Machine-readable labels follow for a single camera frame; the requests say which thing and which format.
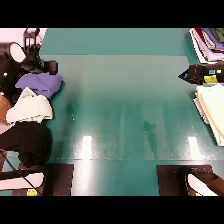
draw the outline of blue sticker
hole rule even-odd
[[[214,75],[215,74],[215,70],[209,70],[209,75]]]

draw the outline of black cloth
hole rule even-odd
[[[50,130],[37,122],[16,122],[0,135],[0,148],[19,153],[19,160],[27,168],[43,165],[50,157],[52,136]]]

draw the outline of teal tabletop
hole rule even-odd
[[[64,81],[47,126],[50,162],[74,164],[72,195],[159,195],[158,164],[211,164],[224,177],[195,85],[177,77],[198,63],[188,29],[48,29],[41,58]]]

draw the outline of pile of clothes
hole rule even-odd
[[[224,86],[197,86],[194,103],[206,124],[211,126],[218,146],[224,146]]]
[[[192,28],[190,34],[201,63],[224,60],[224,28]]]
[[[0,134],[0,149],[18,152],[27,168],[43,165],[50,157],[52,136],[43,120],[53,118],[48,100],[60,89],[61,83],[59,74],[29,73],[15,85],[21,94],[14,106],[5,96],[0,96],[0,122],[7,124]]]

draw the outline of stack of folded towels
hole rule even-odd
[[[197,86],[196,107],[206,124],[210,124],[218,146],[224,146],[224,86]]]
[[[190,34],[201,63],[224,60],[224,28],[192,28]]]

